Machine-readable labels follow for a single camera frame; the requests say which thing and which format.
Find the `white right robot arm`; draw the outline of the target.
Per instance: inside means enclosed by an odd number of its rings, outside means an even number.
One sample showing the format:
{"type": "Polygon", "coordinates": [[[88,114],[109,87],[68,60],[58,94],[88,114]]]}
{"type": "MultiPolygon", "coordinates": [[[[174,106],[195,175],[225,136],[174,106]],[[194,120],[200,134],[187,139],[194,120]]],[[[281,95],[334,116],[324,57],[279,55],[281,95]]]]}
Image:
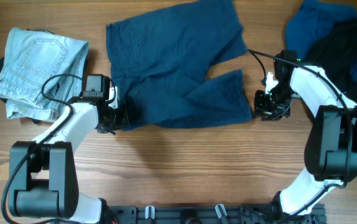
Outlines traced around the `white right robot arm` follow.
{"type": "Polygon", "coordinates": [[[310,214],[333,189],[344,189],[357,177],[357,103],[347,98],[324,69],[298,58],[294,50],[272,57],[274,73],[265,73],[254,98],[254,117],[277,121],[290,115],[295,97],[313,116],[304,149],[305,167],[276,193],[267,216],[284,222],[310,214]]]}

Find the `dark blue shorts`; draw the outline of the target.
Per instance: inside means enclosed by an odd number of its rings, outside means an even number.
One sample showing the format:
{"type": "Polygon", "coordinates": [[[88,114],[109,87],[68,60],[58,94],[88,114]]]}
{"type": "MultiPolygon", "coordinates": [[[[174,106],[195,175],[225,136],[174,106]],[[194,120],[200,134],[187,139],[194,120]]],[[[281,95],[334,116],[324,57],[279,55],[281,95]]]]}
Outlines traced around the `dark blue shorts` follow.
{"type": "Polygon", "coordinates": [[[242,33],[232,0],[178,4],[108,25],[106,49],[127,128],[251,120],[241,70],[206,78],[210,67],[246,53],[242,33]]]}

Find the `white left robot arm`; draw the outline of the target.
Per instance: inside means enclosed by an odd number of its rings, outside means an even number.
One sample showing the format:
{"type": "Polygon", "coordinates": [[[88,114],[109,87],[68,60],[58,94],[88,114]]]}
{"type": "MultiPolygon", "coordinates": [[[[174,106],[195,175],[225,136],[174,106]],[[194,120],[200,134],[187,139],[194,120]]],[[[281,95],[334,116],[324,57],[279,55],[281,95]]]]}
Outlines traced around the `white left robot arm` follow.
{"type": "Polygon", "coordinates": [[[112,79],[88,75],[85,90],[65,103],[65,112],[48,130],[11,147],[1,199],[5,221],[32,217],[40,223],[118,223],[105,200],[79,192],[73,156],[92,130],[114,133],[126,124],[126,111],[113,106],[117,101],[112,79]]]}

